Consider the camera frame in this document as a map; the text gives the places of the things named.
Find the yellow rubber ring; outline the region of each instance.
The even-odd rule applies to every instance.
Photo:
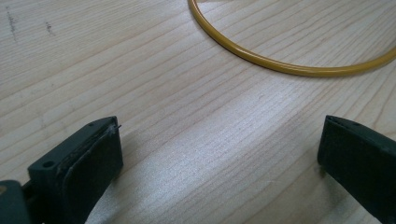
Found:
[[[193,17],[198,21],[204,31],[216,40],[220,45],[234,53],[235,55],[259,66],[275,70],[277,72],[304,76],[304,77],[343,77],[355,75],[373,70],[396,59],[396,47],[384,55],[366,63],[359,63],[342,67],[308,67],[290,63],[282,63],[276,60],[262,57],[248,49],[235,44],[233,41],[222,35],[204,17],[198,8],[196,0],[188,0]]]

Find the clamp jaw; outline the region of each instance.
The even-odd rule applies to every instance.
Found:
[[[116,117],[85,125],[29,166],[30,181],[0,181],[0,223],[85,223],[122,168]]]
[[[318,163],[382,223],[396,223],[396,142],[363,125],[325,120]]]

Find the black object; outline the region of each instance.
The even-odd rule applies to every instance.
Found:
[[[0,182],[0,223],[84,223],[122,165],[117,118],[85,125],[30,165],[22,188]]]
[[[382,223],[396,223],[396,142],[327,116],[318,163]]]

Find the light wood surface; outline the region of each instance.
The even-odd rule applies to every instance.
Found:
[[[117,116],[125,166],[88,223],[377,223],[316,161],[325,115],[396,139],[396,62],[308,78],[245,62],[187,1],[1,0],[0,179]],[[214,26],[288,63],[396,44],[394,0],[207,0]]]

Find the scratch mark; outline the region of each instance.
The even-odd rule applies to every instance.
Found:
[[[47,32],[49,33],[49,35],[55,35],[55,33],[52,32],[52,26],[47,21],[46,21],[46,26],[47,26]]]
[[[9,27],[11,28],[11,33],[12,33],[12,36],[14,37],[14,41],[15,42],[17,42],[17,37],[15,36],[15,31],[16,31],[16,28],[15,28],[15,18],[13,18],[12,16],[11,16],[11,13],[9,12],[9,7],[6,7],[6,11],[7,11],[7,17],[8,17],[8,22],[9,22]]]

